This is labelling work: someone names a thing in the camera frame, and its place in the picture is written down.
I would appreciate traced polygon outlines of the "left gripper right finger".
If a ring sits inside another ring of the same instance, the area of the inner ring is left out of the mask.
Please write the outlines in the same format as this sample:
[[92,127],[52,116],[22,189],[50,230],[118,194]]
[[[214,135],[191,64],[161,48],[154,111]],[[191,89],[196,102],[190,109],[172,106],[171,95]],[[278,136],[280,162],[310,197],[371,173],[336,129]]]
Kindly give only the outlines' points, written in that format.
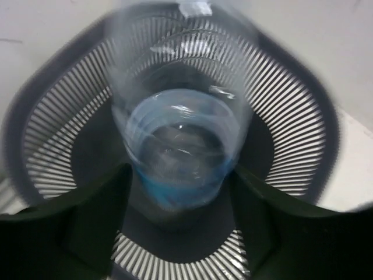
[[231,175],[231,203],[251,279],[372,278],[372,206],[311,205],[243,167]]

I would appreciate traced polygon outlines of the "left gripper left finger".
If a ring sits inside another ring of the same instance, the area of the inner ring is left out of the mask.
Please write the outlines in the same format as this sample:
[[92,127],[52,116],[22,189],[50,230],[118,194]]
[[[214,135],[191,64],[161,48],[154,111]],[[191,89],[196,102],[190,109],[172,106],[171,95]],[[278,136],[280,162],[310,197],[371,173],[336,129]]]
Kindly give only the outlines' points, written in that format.
[[1,215],[1,279],[106,279],[132,185],[120,164],[59,197]]

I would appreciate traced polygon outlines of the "clear bottle purple label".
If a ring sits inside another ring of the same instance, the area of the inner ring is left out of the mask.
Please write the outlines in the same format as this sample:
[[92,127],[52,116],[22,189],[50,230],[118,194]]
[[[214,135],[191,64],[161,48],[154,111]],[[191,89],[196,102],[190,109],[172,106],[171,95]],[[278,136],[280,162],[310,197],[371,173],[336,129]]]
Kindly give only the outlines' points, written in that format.
[[107,36],[112,116],[145,193],[172,211],[207,205],[252,118],[250,21],[223,1],[119,1]]

